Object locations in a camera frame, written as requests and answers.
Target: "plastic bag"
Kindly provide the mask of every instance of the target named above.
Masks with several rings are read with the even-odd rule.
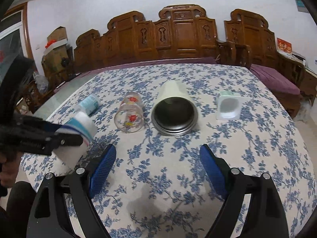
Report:
[[[49,81],[43,75],[40,75],[38,72],[33,73],[37,89],[41,94],[45,94],[49,89]]]
[[[308,122],[311,109],[312,104],[309,99],[301,101],[301,108],[299,109],[298,114],[294,118],[294,121]]]

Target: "glass pane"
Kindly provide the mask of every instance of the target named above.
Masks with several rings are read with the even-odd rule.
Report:
[[[0,39],[0,81],[2,82],[11,63],[20,54],[23,56],[20,30],[13,31]]]
[[[13,14],[10,17],[7,17],[6,19],[0,22],[0,33],[20,21],[21,21],[21,12],[17,12],[16,14]]]

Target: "metal screw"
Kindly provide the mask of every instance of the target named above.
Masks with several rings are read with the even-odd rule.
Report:
[[[48,173],[48,174],[45,175],[45,178],[48,179],[48,180],[51,179],[52,177],[53,177],[52,173]]]
[[[264,173],[264,174],[263,174],[263,178],[266,179],[266,180],[268,180],[268,179],[271,178],[271,176],[270,176],[268,173]]]
[[[83,167],[80,167],[80,168],[78,168],[78,169],[76,170],[76,173],[77,173],[78,175],[81,175],[81,174],[84,173],[84,171],[85,171],[85,169],[84,169]]]
[[[232,168],[231,173],[233,173],[234,175],[238,175],[240,173],[240,170],[238,168]]]

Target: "wooden door frame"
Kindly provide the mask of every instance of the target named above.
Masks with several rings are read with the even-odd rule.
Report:
[[[26,53],[28,55],[28,58],[34,59],[32,49],[31,49],[29,30],[28,30],[28,2],[21,3],[7,10],[5,15],[3,16],[3,19],[18,11],[22,11],[22,25],[23,25],[23,35],[25,40]]]

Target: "tablecloth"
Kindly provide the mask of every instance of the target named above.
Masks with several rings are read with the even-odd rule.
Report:
[[[197,106],[199,120],[190,134],[162,136],[151,123],[158,88],[167,80],[182,81]],[[250,97],[240,120],[216,120],[216,97],[222,90]],[[145,104],[145,127],[130,134],[116,129],[113,121],[128,91],[140,93]],[[75,105],[89,94],[101,100],[91,116],[98,132],[78,165],[86,166],[109,143],[116,146],[115,164],[102,191],[92,199],[113,238],[206,235],[223,200],[210,187],[199,160],[204,143],[246,175],[268,172],[272,176],[290,236],[301,230],[316,206],[313,165],[300,133],[277,99],[246,68],[174,64],[106,71],[83,85],[50,121],[65,123],[74,115]],[[46,173],[69,172],[54,154],[25,154],[21,165],[35,190]],[[73,219],[76,214],[70,196],[66,202]],[[246,196],[232,237],[241,232],[248,203]]]

